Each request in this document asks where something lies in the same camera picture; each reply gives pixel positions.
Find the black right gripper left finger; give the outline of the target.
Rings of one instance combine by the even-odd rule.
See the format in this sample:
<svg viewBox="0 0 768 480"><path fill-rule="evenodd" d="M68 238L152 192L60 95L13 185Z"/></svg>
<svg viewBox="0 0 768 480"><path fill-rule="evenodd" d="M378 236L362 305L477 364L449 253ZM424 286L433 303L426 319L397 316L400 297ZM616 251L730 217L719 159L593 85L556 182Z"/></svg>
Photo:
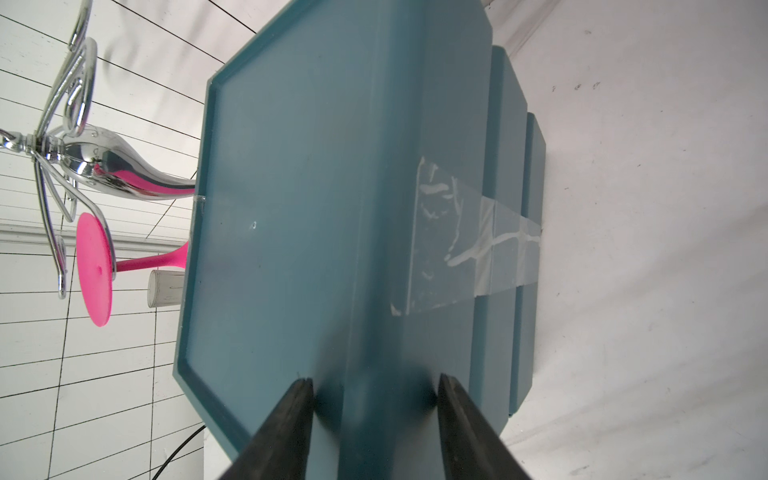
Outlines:
<svg viewBox="0 0 768 480"><path fill-rule="evenodd" d="M306 478L314 415L311 379L294 381L221 479Z"/></svg>

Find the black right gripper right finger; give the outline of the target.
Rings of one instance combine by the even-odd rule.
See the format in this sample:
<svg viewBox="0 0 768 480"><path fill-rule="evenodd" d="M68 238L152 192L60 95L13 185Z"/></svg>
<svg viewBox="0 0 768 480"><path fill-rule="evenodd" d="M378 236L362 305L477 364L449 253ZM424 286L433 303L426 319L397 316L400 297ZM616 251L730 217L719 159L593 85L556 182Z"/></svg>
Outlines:
<svg viewBox="0 0 768 480"><path fill-rule="evenodd" d="M531 479L453 376L440 375L437 411L446 479Z"/></svg>

